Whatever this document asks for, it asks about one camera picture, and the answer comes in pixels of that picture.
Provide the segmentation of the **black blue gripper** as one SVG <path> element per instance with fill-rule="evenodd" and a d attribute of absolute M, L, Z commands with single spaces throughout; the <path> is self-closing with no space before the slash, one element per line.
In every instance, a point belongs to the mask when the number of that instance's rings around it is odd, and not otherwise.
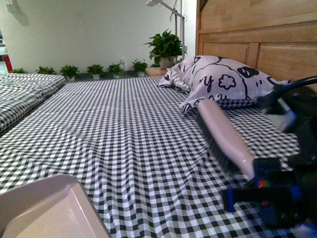
<path fill-rule="evenodd" d="M 281 110 L 283 100 L 296 117 L 291 132 L 298 138 L 300 152 L 288 158 L 291 170 L 284 171 L 277 158 L 255 159 L 251 185 L 223 190 L 226 211 L 237 202 L 255 202 L 263 223 L 273 229 L 299 226 L 317 228 L 317 95 L 307 86 L 276 90 L 260 98 L 264 109 Z"/>

